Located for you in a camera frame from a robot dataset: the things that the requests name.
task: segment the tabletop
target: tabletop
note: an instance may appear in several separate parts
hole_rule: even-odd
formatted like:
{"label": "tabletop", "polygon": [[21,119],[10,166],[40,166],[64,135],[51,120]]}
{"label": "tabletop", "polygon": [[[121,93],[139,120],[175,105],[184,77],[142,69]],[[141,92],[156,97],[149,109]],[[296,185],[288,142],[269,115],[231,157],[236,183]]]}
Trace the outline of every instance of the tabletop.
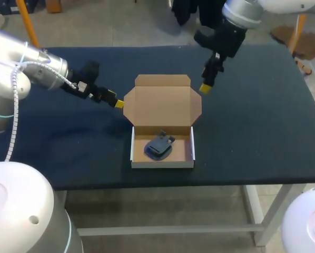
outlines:
{"label": "tabletop", "polygon": [[[139,74],[187,74],[197,91],[210,51],[198,46],[49,48],[123,96]],[[12,161],[56,190],[315,182],[315,102],[289,51],[244,45],[202,96],[194,169],[132,169],[131,123],[121,110],[34,85],[20,103]],[[0,134],[0,161],[10,129]]]}

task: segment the white table frame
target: white table frame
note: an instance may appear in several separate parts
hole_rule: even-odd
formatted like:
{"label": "white table frame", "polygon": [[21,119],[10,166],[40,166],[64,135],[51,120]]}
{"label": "white table frame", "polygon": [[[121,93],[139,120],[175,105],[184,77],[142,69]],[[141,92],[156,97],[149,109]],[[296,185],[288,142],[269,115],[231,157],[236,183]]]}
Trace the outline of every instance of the white table frame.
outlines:
{"label": "white table frame", "polygon": [[[157,233],[226,233],[253,232],[255,245],[264,247],[282,223],[290,203],[304,190],[306,184],[284,184],[269,211],[263,216],[256,186],[243,186],[252,224],[220,226],[153,226],[117,228],[78,228],[80,236],[147,235]],[[67,191],[57,192],[65,204]]]}

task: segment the box lid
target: box lid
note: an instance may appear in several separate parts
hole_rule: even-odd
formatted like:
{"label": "box lid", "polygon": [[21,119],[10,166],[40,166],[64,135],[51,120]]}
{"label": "box lid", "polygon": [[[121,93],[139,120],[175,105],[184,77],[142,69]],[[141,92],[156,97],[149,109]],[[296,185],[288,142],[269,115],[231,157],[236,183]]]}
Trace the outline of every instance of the box lid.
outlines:
{"label": "box lid", "polygon": [[187,75],[139,75],[124,102],[124,115],[136,127],[190,127],[202,113]]}

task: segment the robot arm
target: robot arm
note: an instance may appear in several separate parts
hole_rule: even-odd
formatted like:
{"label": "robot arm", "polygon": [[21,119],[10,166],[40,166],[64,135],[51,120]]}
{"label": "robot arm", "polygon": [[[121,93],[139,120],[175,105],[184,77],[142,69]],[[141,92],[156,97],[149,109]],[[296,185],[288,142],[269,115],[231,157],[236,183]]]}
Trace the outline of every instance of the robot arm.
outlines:
{"label": "robot arm", "polygon": [[69,68],[66,60],[0,31],[0,132],[5,130],[14,112],[11,74],[18,63],[24,64],[23,72],[19,71],[16,76],[20,100],[28,95],[30,83],[33,83],[48,90],[61,88],[96,103],[104,101],[114,108],[123,106],[114,92],[95,84],[98,63],[88,61],[81,70],[74,70]]}
{"label": "robot arm", "polygon": [[224,72],[223,62],[236,55],[247,30],[260,25],[264,11],[315,14],[315,0],[227,0],[219,27],[209,32],[198,30],[194,36],[199,45],[213,52],[202,73],[201,92],[208,93],[214,86],[217,74]]}

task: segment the gray floor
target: gray floor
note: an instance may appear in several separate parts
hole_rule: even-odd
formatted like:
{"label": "gray floor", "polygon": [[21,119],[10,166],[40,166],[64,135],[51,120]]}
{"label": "gray floor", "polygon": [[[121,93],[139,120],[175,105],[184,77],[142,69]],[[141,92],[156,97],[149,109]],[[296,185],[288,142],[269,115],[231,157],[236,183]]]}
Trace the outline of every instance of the gray floor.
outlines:
{"label": "gray floor", "polygon": [[[194,44],[194,15],[180,28],[168,0],[62,0],[64,12],[50,15],[40,8],[31,16],[41,46],[155,46]],[[249,31],[245,43],[274,43],[268,31],[296,23],[294,15],[265,15],[262,26]],[[315,32],[315,16],[306,29]],[[27,40],[21,17],[7,17],[5,31]],[[307,78],[315,97],[315,74]],[[265,211],[280,186],[258,186]],[[245,223],[239,187],[184,187],[72,191],[67,208],[78,227]],[[109,236],[83,238],[86,253],[216,252],[261,253],[249,233]],[[266,248],[284,252],[279,232]]]}

